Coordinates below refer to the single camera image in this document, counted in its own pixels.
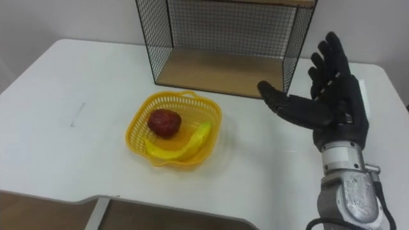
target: fake fruit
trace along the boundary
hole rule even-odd
[[[189,142],[180,150],[169,151],[154,145],[149,140],[145,139],[146,152],[150,156],[162,160],[179,160],[181,158],[189,158],[206,143],[210,131],[212,131],[212,122],[208,121],[199,125],[197,130],[192,134]]]
[[[181,117],[177,112],[157,109],[151,112],[148,127],[159,137],[168,138],[179,131]]]

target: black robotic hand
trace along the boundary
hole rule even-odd
[[[313,80],[311,98],[287,96],[262,81],[261,97],[278,116],[301,127],[313,130],[313,139],[321,151],[334,141],[350,141],[365,148],[369,123],[359,88],[350,72],[341,42],[333,32],[320,42],[318,53],[311,56],[315,67],[308,71]]]

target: black wire mesh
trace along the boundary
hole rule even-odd
[[[282,60],[283,91],[288,92],[314,9],[299,8],[295,15],[287,51]]]
[[[173,47],[282,59],[287,92],[313,7],[234,0],[136,0],[153,77]]]
[[[282,58],[295,8],[168,0],[174,46]]]
[[[153,78],[156,80],[173,47],[166,0],[137,0],[136,3]]]

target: wooden shelf board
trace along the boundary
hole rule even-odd
[[[314,6],[315,0],[214,0],[225,2],[258,3],[258,4],[285,4],[293,6]]]
[[[175,48],[157,83],[260,98],[263,80],[282,90],[281,59]]]

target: white table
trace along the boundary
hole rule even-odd
[[[310,66],[300,60],[292,93],[309,96]],[[382,167],[388,205],[404,229],[409,116],[380,67],[351,70],[365,80],[371,107],[366,162]],[[223,121],[212,156],[195,171],[155,168],[131,153],[128,124],[163,90],[179,91],[154,85],[143,46],[58,41],[0,95],[0,189],[66,203],[111,197],[260,229],[304,229],[318,217],[323,172],[312,133],[262,100],[197,92],[220,105]]]

